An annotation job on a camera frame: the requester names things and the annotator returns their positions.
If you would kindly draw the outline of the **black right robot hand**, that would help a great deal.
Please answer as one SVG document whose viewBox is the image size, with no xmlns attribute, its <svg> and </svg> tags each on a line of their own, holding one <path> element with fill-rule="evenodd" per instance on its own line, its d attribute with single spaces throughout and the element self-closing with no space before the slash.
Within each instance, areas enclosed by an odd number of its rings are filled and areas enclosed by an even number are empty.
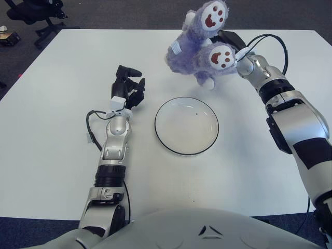
<svg viewBox="0 0 332 249">
<path fill-rule="evenodd" d="M 210 38 L 212 43 L 222 42 L 230 45 L 236 52 L 246 47 L 246 43 L 235 32 L 219 30 L 217 36 Z"/>
</svg>

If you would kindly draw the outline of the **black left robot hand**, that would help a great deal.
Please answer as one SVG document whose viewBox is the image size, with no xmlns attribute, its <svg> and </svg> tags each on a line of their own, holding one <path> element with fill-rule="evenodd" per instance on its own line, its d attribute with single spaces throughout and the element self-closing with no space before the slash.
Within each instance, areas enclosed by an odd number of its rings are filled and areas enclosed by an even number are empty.
<svg viewBox="0 0 332 249">
<path fill-rule="evenodd" d="M 138 106 L 144 99 L 145 78 L 139 83 L 134 82 L 131 77 L 142 77 L 142 73 L 133 68 L 118 66 L 116 80 L 112 84 L 111 95 L 126 100 L 125 108 L 131 110 Z"/>
</svg>

